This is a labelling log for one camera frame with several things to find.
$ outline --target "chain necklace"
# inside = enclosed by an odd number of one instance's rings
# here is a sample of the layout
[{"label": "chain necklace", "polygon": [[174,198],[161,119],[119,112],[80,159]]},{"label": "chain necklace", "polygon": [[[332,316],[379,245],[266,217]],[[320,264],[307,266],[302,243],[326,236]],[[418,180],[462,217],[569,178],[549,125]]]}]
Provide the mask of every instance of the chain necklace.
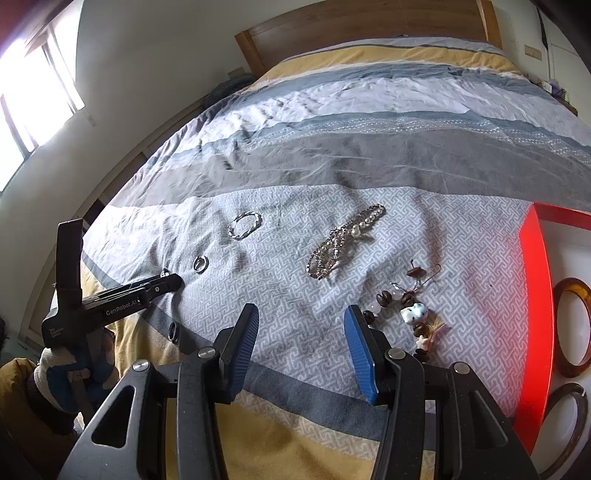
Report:
[{"label": "chain necklace", "polygon": [[359,238],[385,212],[386,209],[384,206],[376,203],[356,213],[344,225],[333,228],[329,232],[328,238],[321,242],[308,257],[306,273],[318,280],[328,277],[335,263],[340,258],[345,242],[350,239]]}]

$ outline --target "white ceramic charm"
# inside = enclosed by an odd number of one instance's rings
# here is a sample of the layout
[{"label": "white ceramic charm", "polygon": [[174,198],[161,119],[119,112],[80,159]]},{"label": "white ceramic charm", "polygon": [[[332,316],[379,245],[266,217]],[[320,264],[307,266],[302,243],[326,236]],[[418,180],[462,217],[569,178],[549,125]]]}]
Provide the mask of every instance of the white ceramic charm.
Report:
[{"label": "white ceramic charm", "polygon": [[429,338],[424,337],[423,335],[421,335],[419,338],[417,338],[417,348],[420,348],[421,350],[429,350]]},{"label": "white ceramic charm", "polygon": [[404,323],[407,325],[413,325],[427,318],[429,310],[424,303],[415,303],[412,307],[400,310],[400,315],[402,315]]}]

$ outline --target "pearl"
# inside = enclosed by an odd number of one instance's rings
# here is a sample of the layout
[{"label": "pearl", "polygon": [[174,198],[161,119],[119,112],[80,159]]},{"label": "pearl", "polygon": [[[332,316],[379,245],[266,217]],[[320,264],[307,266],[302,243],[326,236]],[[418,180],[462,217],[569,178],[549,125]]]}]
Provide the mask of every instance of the pearl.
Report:
[{"label": "pearl", "polygon": [[379,312],[382,311],[382,307],[379,305],[370,305],[368,310],[373,313],[374,315],[379,315]]}]

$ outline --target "brown bead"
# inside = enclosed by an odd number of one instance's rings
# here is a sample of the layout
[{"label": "brown bead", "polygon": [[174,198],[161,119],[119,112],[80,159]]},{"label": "brown bead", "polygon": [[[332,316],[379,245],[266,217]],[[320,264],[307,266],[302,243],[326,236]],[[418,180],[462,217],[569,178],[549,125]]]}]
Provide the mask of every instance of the brown bead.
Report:
[{"label": "brown bead", "polygon": [[400,299],[400,303],[403,307],[411,307],[414,304],[414,293],[413,292],[406,292],[404,295],[402,295],[402,298]]},{"label": "brown bead", "polygon": [[425,325],[424,323],[421,323],[421,322],[416,323],[413,326],[413,333],[414,333],[414,336],[417,338],[419,338],[421,335],[423,335],[424,337],[427,337],[428,333],[429,333],[427,330],[427,325]]},{"label": "brown bead", "polygon": [[421,277],[424,277],[426,274],[427,274],[427,271],[423,270],[421,267],[414,267],[414,268],[411,268],[410,270],[407,270],[407,277],[421,278]]},{"label": "brown bead", "polygon": [[382,308],[386,308],[388,305],[390,305],[390,302],[392,301],[392,297],[391,296],[390,296],[390,301],[388,301],[386,299],[386,297],[384,297],[381,293],[378,293],[375,296],[375,299],[378,301],[379,306],[381,306]]},{"label": "brown bead", "polygon": [[375,315],[371,310],[364,310],[363,318],[365,319],[368,325],[371,325],[375,321]]},{"label": "brown bead", "polygon": [[384,297],[388,303],[392,301],[392,294],[388,290],[382,290],[382,297]]}]

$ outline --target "red box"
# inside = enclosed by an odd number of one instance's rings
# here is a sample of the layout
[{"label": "red box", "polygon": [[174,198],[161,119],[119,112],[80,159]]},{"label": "red box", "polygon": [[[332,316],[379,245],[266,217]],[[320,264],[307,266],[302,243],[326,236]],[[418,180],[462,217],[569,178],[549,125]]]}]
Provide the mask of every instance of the red box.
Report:
[{"label": "red box", "polygon": [[557,335],[554,327],[553,283],[541,225],[541,221],[544,220],[591,231],[591,215],[535,203],[530,207],[519,232],[525,265],[529,318],[524,380],[514,429],[530,454],[544,421],[546,402],[553,379],[554,343]]}]

